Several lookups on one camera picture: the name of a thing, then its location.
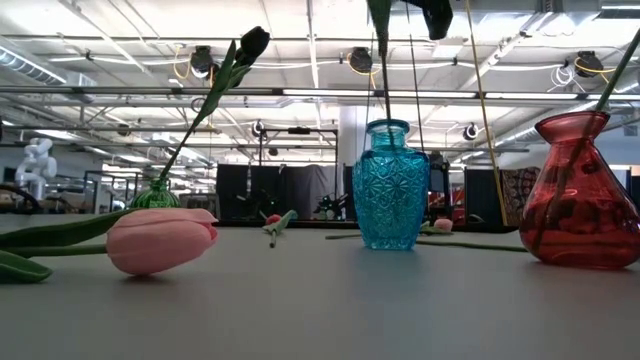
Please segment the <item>black artificial tulip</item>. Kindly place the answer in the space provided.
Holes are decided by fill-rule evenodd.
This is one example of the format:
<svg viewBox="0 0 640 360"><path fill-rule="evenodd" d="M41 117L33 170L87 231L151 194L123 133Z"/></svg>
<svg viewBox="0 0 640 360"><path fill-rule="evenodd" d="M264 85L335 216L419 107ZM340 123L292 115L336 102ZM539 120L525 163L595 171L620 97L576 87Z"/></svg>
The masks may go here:
<svg viewBox="0 0 640 360"><path fill-rule="evenodd" d="M213 86L207 94L198 115L186 131L180 144L175 148L174 154L161 171L160 177L162 179L168 177L169 171L178 158L183 146L199 124L217 109L222 96L235 84L241 82L243 77L251 70L251 65L247 63L247 59L248 56L244 50L242 48L236 49L236 44L232 42L219 71L215 75Z"/></svg>
<svg viewBox="0 0 640 360"><path fill-rule="evenodd" d="M240 46L236 49L242 48L248 56L247 63L252 65L266 50L271 40L270 34L265 31L261 26L255 26L247 33L245 33L240 39Z"/></svg>

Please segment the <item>pink artificial tulip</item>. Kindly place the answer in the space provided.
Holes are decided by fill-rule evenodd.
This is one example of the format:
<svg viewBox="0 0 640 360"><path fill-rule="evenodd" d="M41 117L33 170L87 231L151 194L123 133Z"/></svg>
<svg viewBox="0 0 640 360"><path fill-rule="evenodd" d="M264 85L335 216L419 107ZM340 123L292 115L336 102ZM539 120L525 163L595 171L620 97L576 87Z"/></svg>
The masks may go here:
<svg viewBox="0 0 640 360"><path fill-rule="evenodd" d="M216 243L217 219L205 209L130 209L89 220L0 234L0 283L40 283L53 270L36 257L105 254L134 276L190 262Z"/></svg>
<svg viewBox="0 0 640 360"><path fill-rule="evenodd" d="M640 44L640 28L636 31L632 41L629 43L629 46L627 47L624 55L622 56L622 59L620 60L618 66L616 67L612 77L610 78L609 83L606 85L601 96L599 97L598 102L594 108L596 112L604 111L605 105L607 104L609 97L614 92L614 89L617 85L618 80L622 76L627 64L631 60L632 55L639 44Z"/></svg>
<svg viewBox="0 0 640 360"><path fill-rule="evenodd" d="M420 229L421 235L451 235L453 233L453 222L446 218L437 219L433 225L428 222L422 224ZM360 234L347 234L347 235L327 235L327 240L338 240L345 238L358 238Z"/></svg>

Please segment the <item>blue glass vase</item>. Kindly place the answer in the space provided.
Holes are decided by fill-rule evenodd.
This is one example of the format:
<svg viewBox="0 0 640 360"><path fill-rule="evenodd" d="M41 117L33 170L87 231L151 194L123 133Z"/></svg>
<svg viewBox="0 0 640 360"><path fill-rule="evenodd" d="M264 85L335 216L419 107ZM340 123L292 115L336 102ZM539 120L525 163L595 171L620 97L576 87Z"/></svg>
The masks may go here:
<svg viewBox="0 0 640 360"><path fill-rule="evenodd" d="M370 148L352 171L357 222L366 247L408 251L425 215L430 162L406 145L409 124L375 120L366 127Z"/></svg>

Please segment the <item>red glass vase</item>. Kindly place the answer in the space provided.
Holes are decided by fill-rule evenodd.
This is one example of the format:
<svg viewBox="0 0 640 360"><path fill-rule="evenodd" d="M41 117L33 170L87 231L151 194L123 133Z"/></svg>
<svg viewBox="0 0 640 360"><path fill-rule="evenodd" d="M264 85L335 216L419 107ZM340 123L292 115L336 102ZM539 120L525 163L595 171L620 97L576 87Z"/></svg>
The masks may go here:
<svg viewBox="0 0 640 360"><path fill-rule="evenodd" d="M535 125L550 149L519 234L544 263L622 269L640 260L640 211L595 146L609 118L570 112Z"/></svg>

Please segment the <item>green glass vase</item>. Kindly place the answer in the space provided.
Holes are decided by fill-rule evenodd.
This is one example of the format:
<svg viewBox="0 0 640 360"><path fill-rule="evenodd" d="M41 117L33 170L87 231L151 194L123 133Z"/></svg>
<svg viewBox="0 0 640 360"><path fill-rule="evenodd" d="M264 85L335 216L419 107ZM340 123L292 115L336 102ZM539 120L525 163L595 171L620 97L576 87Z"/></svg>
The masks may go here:
<svg viewBox="0 0 640 360"><path fill-rule="evenodd" d="M168 188L165 178L154 179L147 190L136 195L131 203L132 208L179 208L179 198Z"/></svg>

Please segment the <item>black partition panel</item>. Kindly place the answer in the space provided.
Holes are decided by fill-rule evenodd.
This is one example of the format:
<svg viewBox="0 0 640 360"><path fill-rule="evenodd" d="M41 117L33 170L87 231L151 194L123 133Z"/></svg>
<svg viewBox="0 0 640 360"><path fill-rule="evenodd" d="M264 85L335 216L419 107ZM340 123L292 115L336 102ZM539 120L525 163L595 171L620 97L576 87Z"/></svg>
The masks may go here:
<svg viewBox="0 0 640 360"><path fill-rule="evenodd" d="M468 224L502 226L502 215L494 173L487 169L464 171L464 207Z"/></svg>

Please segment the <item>patterned fabric panel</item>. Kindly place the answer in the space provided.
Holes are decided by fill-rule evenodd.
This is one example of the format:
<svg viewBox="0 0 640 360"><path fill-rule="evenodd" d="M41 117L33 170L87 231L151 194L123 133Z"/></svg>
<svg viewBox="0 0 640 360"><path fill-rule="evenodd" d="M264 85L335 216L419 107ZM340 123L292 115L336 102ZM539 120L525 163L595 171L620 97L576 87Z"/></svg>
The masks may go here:
<svg viewBox="0 0 640 360"><path fill-rule="evenodd" d="M538 167L501 171L501 185L508 226L520 225L525 204L539 173Z"/></svg>

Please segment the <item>small black background robot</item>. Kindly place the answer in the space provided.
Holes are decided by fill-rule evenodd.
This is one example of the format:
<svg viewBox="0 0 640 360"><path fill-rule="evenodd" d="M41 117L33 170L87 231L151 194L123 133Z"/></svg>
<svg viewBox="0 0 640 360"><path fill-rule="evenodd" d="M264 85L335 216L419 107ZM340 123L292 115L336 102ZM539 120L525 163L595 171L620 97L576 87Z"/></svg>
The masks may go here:
<svg viewBox="0 0 640 360"><path fill-rule="evenodd" d="M318 202L313 214L324 221L342 221L346 219L346 205L349 195L343 194L336 198L323 196Z"/></svg>

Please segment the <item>black curtain partition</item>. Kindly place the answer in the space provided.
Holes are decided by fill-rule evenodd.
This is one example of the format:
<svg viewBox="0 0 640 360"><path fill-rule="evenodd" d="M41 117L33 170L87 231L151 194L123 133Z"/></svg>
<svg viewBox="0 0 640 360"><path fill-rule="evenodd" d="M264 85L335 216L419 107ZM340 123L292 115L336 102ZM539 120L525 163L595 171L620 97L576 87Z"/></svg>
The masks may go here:
<svg viewBox="0 0 640 360"><path fill-rule="evenodd" d="M321 199L333 196L335 189L333 166L221 165L217 169L216 195L223 221L263 220L289 210L301 220L310 220Z"/></svg>

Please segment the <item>black metal table frame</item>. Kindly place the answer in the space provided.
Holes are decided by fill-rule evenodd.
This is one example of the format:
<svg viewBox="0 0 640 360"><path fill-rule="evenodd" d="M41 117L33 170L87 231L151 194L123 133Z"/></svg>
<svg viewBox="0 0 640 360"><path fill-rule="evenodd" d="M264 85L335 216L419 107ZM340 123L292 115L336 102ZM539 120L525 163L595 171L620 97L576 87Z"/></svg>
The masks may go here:
<svg viewBox="0 0 640 360"><path fill-rule="evenodd" d="M218 227L246 227L261 228L265 225L265 221L259 220L219 220L216 225ZM356 222L349 221L317 221L317 220L290 220L288 228L299 229L330 229L330 230L358 230L359 226ZM473 233L495 233L504 234L518 230L517 226L498 226L486 223L454 225L453 232L473 232Z"/></svg>

